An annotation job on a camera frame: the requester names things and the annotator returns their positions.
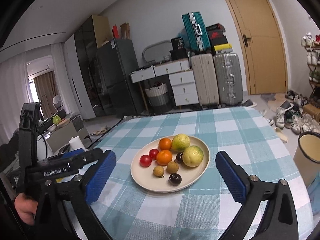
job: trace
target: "red shoe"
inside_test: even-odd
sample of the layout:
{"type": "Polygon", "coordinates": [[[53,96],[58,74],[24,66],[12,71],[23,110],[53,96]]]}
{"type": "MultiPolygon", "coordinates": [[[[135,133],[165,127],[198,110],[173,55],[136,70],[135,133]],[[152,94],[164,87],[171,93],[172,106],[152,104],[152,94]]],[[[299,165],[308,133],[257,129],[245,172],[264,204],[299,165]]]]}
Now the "red shoe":
{"type": "Polygon", "coordinates": [[[320,35],[316,35],[315,45],[320,45],[320,35]]]}

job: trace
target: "trash can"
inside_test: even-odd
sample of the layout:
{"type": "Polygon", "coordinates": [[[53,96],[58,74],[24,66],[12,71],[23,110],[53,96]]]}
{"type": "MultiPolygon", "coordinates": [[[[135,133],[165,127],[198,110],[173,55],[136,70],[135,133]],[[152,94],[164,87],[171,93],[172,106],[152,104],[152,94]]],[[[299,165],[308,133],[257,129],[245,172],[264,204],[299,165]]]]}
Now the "trash can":
{"type": "Polygon", "coordinates": [[[154,87],[146,88],[148,100],[155,114],[163,114],[172,109],[167,85],[158,83],[154,87]]]}
{"type": "Polygon", "coordinates": [[[309,187],[320,171],[320,134],[314,132],[300,134],[293,160],[304,184],[309,187]]]}

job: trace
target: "drawer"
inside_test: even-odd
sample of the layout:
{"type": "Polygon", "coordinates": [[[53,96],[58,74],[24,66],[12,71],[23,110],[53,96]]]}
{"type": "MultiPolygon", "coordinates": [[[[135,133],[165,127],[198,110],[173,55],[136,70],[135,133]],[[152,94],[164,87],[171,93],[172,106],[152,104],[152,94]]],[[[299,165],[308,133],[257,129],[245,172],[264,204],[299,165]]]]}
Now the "drawer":
{"type": "Polygon", "coordinates": [[[186,95],[175,95],[174,101],[176,102],[176,106],[192,105],[199,103],[197,92],[193,92],[192,94],[186,95]]]}
{"type": "Polygon", "coordinates": [[[142,80],[150,79],[156,77],[153,67],[139,70],[130,74],[132,83],[136,83],[142,80]]]}
{"type": "Polygon", "coordinates": [[[156,77],[171,74],[171,73],[176,73],[180,71],[181,71],[180,61],[166,63],[166,64],[155,67],[156,77]]]}
{"type": "Polygon", "coordinates": [[[188,83],[182,85],[172,86],[172,91],[175,96],[184,95],[184,94],[192,94],[197,91],[195,83],[188,83]]]}
{"type": "Polygon", "coordinates": [[[190,66],[189,66],[189,60],[188,59],[184,59],[180,61],[180,65],[181,65],[181,69],[182,70],[189,70],[190,66]]]}
{"type": "Polygon", "coordinates": [[[192,70],[169,75],[169,79],[172,86],[195,82],[192,70]]]}

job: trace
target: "human hand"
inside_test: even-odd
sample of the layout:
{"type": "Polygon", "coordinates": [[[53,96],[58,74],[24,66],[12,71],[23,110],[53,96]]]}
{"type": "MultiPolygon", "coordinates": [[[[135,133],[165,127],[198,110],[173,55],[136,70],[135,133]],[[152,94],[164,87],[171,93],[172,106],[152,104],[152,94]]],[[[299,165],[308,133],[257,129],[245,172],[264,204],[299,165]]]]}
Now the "human hand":
{"type": "Polygon", "coordinates": [[[14,207],[23,222],[33,226],[35,223],[33,215],[36,214],[38,202],[28,197],[24,193],[20,193],[14,200],[14,207]]]}

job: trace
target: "tablecloth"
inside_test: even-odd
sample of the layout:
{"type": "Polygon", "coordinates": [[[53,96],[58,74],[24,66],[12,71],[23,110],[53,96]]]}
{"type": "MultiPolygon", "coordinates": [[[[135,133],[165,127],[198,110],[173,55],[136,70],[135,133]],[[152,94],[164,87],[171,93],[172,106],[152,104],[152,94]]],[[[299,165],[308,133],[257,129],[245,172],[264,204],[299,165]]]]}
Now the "tablecloth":
{"type": "MultiPolygon", "coordinates": [[[[221,150],[249,175],[270,182],[285,178],[297,210],[300,239],[312,231],[311,205],[303,180],[284,144],[255,109],[234,107],[136,118],[114,128],[97,147],[110,149],[117,157],[98,201],[91,205],[115,240],[218,239],[241,206],[215,167],[215,155],[221,150]],[[135,154],[157,138],[179,133],[196,136],[208,145],[211,161],[206,172],[175,193],[156,194],[138,186],[130,174],[135,154]]],[[[262,202],[245,239],[254,235],[265,206],[262,202]]]]}

